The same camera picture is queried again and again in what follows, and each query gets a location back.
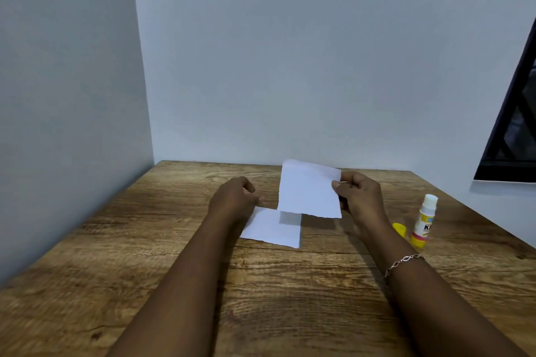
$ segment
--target paper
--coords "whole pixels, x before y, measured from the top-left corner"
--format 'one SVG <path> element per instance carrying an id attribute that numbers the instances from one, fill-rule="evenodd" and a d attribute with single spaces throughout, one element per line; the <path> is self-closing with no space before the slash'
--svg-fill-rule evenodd
<path id="1" fill-rule="evenodd" d="M 240 237 L 300 248 L 300 233 L 301 214 L 255 207 Z"/>
<path id="2" fill-rule="evenodd" d="M 340 181 L 340 170 L 297 160 L 283 162 L 278 210 L 318 217 L 341 218 L 339 196 L 331 181 Z"/>

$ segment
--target window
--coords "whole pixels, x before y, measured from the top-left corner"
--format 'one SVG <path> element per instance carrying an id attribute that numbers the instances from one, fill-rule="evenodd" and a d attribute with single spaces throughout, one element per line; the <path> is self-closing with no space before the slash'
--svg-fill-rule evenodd
<path id="1" fill-rule="evenodd" d="M 536 21 L 474 178 L 536 182 Z"/>

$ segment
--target wooden table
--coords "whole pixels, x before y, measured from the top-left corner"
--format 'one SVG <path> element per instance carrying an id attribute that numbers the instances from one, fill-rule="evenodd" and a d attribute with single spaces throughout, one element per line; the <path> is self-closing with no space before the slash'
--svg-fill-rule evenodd
<path id="1" fill-rule="evenodd" d="M 104 355 L 195 232 L 218 185 L 246 175 L 276 208 L 280 172 L 160 162 L 0 292 L 0 355 Z M 382 184 L 392 222 L 412 226 L 424 195 L 439 196 L 427 260 L 536 355 L 536 251 L 411 172 L 363 172 Z M 414 355 L 349 222 L 304 216 L 299 250 L 245 239 L 230 246 L 214 354 Z"/>

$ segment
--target silver chain bracelet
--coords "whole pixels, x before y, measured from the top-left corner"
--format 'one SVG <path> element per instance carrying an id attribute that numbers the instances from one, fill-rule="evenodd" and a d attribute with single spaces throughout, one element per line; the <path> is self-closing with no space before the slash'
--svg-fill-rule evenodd
<path id="1" fill-rule="evenodd" d="M 385 275 L 383 276 L 385 285 L 387 285 L 387 279 L 389 278 L 389 275 L 391 275 L 391 271 L 393 270 L 393 268 L 396 268 L 400 264 L 405 263 L 406 261 L 409 261 L 410 259 L 425 259 L 425 258 L 421 256 L 420 254 L 413 254 L 411 256 L 405 256 L 403 259 L 396 261 L 392 266 L 390 266 L 389 268 L 385 270 Z"/>

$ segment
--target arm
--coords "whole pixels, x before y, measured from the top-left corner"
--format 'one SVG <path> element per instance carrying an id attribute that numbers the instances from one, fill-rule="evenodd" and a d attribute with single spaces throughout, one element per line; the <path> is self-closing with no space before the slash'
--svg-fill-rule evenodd
<path id="1" fill-rule="evenodd" d="M 343 172 L 341 180 L 333 189 L 382 274 L 416 253 L 392 228 L 378 182 L 358 172 Z M 423 355 L 526 356 L 423 259 L 401 263 L 387 283 Z"/>
<path id="2" fill-rule="evenodd" d="M 220 261 L 232 226 L 258 203 L 245 177 L 220 186 L 209 212 L 108 357 L 197 357 L 209 354 Z"/>

